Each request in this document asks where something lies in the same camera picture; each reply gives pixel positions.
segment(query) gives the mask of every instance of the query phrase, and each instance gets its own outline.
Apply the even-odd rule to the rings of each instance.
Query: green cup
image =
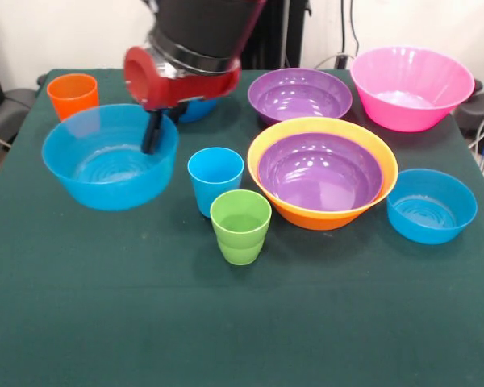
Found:
[[[246,189],[227,191],[211,204],[217,243],[230,264],[251,264],[260,254],[271,220],[271,205]]]

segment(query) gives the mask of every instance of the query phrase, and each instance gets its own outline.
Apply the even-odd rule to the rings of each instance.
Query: orange bowl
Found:
[[[383,185],[377,198],[372,202],[346,211],[326,212],[308,210],[291,205],[272,195],[260,183],[258,165],[265,151],[277,141],[300,133],[328,133],[349,139],[367,149],[377,160],[382,170]],[[252,179],[257,183],[265,196],[273,203],[283,218],[296,226],[309,230],[333,230],[347,225],[371,206],[382,201],[394,188],[398,179],[398,163],[393,151],[374,133],[340,119],[309,117],[290,119],[277,123],[262,133],[252,142],[248,151],[248,169]]]

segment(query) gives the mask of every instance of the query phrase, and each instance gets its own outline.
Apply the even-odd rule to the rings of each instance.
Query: blue bowl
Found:
[[[455,177],[432,169],[408,169],[387,197],[394,229],[423,244],[442,244],[459,235],[475,218],[477,201]]]
[[[84,110],[50,132],[43,161],[84,206],[109,211],[140,206],[170,182],[179,142],[177,128],[164,116],[155,153],[143,154],[148,120],[138,105]]]
[[[199,119],[203,119],[217,106],[216,99],[208,101],[192,101],[188,104],[186,113],[179,118],[180,123],[193,123]]]

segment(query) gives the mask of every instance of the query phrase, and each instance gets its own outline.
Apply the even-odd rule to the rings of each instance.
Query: white wall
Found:
[[[0,0],[2,88],[34,88],[54,68],[120,68],[152,22],[140,0]]]
[[[314,67],[340,50],[340,1],[310,0],[302,66]],[[347,20],[349,0],[345,2]],[[484,82],[484,0],[354,0],[361,52],[390,44],[424,46],[459,60]],[[355,45],[349,24],[346,51]],[[332,67],[334,60],[325,64]]]
[[[307,67],[340,50],[339,0],[311,4],[302,56]],[[484,81],[484,0],[354,4],[361,49],[423,45],[456,57]],[[2,86],[35,87],[35,79],[54,68],[119,68],[125,51],[143,43],[151,26],[152,16],[140,0],[0,0]],[[347,41],[353,52],[349,26]]]

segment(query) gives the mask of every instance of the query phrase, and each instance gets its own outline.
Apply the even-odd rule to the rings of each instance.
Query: blue cup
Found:
[[[466,185],[432,169],[401,172],[387,197],[390,224],[422,244],[454,239],[474,220],[477,210],[475,196]]]
[[[211,203],[221,194],[238,189],[244,160],[231,149],[205,148],[188,161],[188,173],[201,214],[210,218]]]

